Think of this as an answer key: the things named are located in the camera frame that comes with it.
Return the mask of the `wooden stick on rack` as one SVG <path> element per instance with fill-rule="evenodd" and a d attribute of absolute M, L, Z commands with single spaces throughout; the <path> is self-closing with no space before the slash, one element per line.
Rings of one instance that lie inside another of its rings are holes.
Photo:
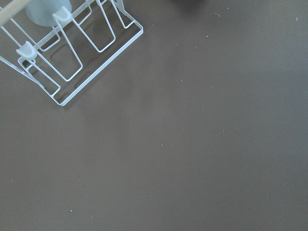
<path fill-rule="evenodd" d="M 0 26 L 22 11 L 32 0 L 12 0 L 0 11 Z"/>

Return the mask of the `grey cup on rack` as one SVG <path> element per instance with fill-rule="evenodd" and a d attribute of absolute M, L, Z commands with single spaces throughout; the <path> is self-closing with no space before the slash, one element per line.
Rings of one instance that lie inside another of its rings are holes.
<path fill-rule="evenodd" d="M 53 14 L 62 7 L 72 11 L 70 0 L 33 0 L 26 7 L 28 18 L 39 26 L 55 26 Z"/>

